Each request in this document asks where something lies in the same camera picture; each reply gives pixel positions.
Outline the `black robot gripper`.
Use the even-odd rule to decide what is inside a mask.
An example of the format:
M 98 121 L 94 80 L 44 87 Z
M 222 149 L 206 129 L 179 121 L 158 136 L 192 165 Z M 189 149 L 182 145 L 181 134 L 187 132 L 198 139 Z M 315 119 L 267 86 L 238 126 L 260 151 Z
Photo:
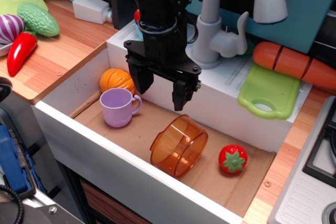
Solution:
M 182 111 L 201 82 L 201 68 L 186 54 L 187 21 L 175 19 L 171 27 L 162 30 L 139 23 L 143 40 L 127 40 L 127 63 L 134 85 L 144 94 L 158 75 L 173 82 L 172 100 L 175 111 Z

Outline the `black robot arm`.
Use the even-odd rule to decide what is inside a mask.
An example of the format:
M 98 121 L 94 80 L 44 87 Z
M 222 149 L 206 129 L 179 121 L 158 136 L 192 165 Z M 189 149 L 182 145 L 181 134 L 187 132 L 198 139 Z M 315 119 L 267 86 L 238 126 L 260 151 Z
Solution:
M 187 56 L 186 46 L 196 41 L 187 38 L 186 7 L 191 0 L 135 0 L 139 8 L 138 28 L 142 41 L 128 40 L 124 47 L 129 73 L 136 89 L 144 94 L 160 76 L 173 83 L 175 111 L 183 110 L 201 82 L 201 68 Z

